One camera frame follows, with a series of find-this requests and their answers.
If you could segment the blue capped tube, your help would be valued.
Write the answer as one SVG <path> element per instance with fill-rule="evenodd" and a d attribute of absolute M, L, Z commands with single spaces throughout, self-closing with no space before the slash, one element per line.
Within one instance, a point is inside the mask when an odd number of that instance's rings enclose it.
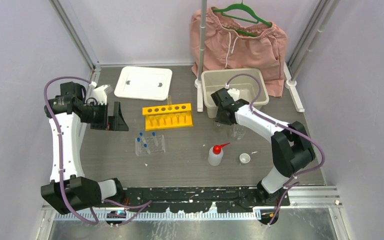
<path fill-rule="evenodd" d="M 135 142 L 135 152 L 137 155 L 142 151 L 141 147 L 142 147 L 141 138 L 137 137 Z"/>
<path fill-rule="evenodd" d="M 144 143 L 144 144 L 143 144 L 143 147 L 144 147 L 144 149 L 146 150 L 146 152 L 150 155 L 150 154 L 151 154 L 151 150 L 149 149 L 148 144 L 147 144 L 147 143 Z"/>
<path fill-rule="evenodd" d="M 157 139 L 157 136 L 156 136 L 156 133 L 155 133 L 155 132 L 152 132 L 152 137 L 153 137 L 154 144 L 155 144 L 156 146 L 158 146 L 159 143 L 158 143 L 158 139 Z"/>
<path fill-rule="evenodd" d="M 147 142 L 146 142 L 146 139 L 145 139 L 144 134 L 143 134 L 142 132 L 140 132 L 139 135 L 140 135 L 140 139 L 141 139 L 141 141 L 142 141 L 144 144 L 146 144 Z"/>

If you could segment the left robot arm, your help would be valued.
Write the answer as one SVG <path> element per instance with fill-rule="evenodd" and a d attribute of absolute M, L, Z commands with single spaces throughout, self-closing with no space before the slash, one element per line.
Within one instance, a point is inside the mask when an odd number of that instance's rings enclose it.
<path fill-rule="evenodd" d="M 99 206 L 107 200 L 121 206 L 126 193 L 117 178 L 95 181 L 85 177 L 80 157 L 82 124 L 92 130 L 127 132 L 127 126 L 116 101 L 113 115 L 108 114 L 108 84 L 95 88 L 90 97 L 86 87 L 73 81 L 60 84 L 60 94 L 46 97 L 44 111 L 52 130 L 53 162 L 49 184 L 40 188 L 42 198 L 59 214 L 66 215 Z"/>

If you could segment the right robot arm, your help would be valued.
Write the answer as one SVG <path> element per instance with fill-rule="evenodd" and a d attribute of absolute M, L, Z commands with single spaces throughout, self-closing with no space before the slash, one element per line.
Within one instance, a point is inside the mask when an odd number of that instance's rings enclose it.
<path fill-rule="evenodd" d="M 246 127 L 271 144 L 273 168 L 256 185 L 259 202 L 271 205 L 284 184 L 316 157 L 304 125 L 278 121 L 244 99 L 234 100 L 225 88 L 212 93 L 211 98 L 217 106 L 216 122 Z"/>

